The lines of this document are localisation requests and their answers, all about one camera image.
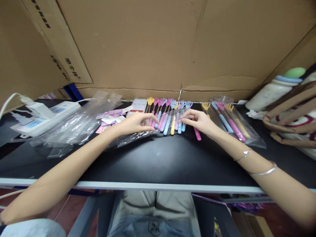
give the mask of cardboard box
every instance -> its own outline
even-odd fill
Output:
[[[273,237],[263,217],[245,212],[232,212],[232,216],[242,237]]]
[[[123,99],[181,94],[180,99],[208,101],[223,94],[238,101],[275,75],[316,61],[313,0],[4,0],[1,5],[0,17],[10,30],[1,25],[0,31],[6,41],[17,42],[9,44],[14,58],[0,54],[6,67],[0,76],[10,87],[1,102],[13,92],[34,98],[70,82],[84,97],[103,90]]]
[[[14,92],[36,99],[71,83],[19,1],[0,1],[0,22],[1,105]],[[7,111],[21,104],[13,99]]]

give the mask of desk surface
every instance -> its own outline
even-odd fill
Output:
[[[52,107],[60,100],[42,100]],[[130,105],[125,102],[122,108]],[[200,104],[193,109],[201,110]],[[245,115],[244,106],[238,110]],[[253,150],[272,160],[310,189],[316,189],[316,162],[298,149],[275,142],[262,121],[244,116],[265,140],[267,150]],[[14,124],[3,117],[3,144],[15,137],[8,132]],[[213,193],[263,193],[257,183],[215,142],[201,133],[197,141],[191,126],[181,135],[152,135],[119,149],[102,153],[82,175],[77,187],[98,189],[186,190]],[[49,148],[31,147],[28,142],[0,148],[0,185],[28,186],[64,158],[47,159]]]

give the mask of woman's right hand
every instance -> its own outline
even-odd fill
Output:
[[[214,138],[214,135],[225,133],[204,112],[198,110],[187,110],[178,122],[197,128],[211,139]]]

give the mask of power strip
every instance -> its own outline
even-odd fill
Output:
[[[31,117],[33,121],[26,124],[16,124],[11,127],[12,130],[21,133],[22,138],[36,137],[44,133],[48,128],[54,127],[56,124],[61,122],[64,118],[71,115],[73,112],[81,108],[80,104],[77,102],[64,101],[52,108],[50,110],[56,113],[56,116],[52,119],[36,118]]]

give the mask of white cable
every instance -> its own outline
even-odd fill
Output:
[[[29,113],[29,114],[33,115],[33,114],[32,114],[32,112],[27,111],[27,110],[14,110],[14,111],[18,111],[18,112],[26,112],[26,113]]]
[[[79,103],[79,102],[86,101],[86,100],[92,100],[92,98],[89,98],[89,99],[83,99],[83,100],[78,100],[78,101],[76,101],[76,102],[77,102],[77,103]]]
[[[11,196],[11,195],[14,195],[14,194],[17,194],[17,193],[21,193],[21,192],[23,192],[24,190],[25,190],[25,189],[21,189],[21,190],[12,192],[12,193],[8,193],[8,194],[5,194],[5,195],[2,195],[2,196],[0,196],[0,199],[6,198],[6,197],[8,197],[8,196]]]
[[[6,102],[4,102],[4,104],[3,104],[2,108],[1,108],[1,111],[0,111],[0,119],[2,118],[3,112],[4,112],[4,110],[6,109],[7,105],[8,105],[9,102],[13,99],[13,97],[15,97],[16,95],[22,96],[22,95],[19,94],[19,93],[13,93],[13,94],[6,100]]]

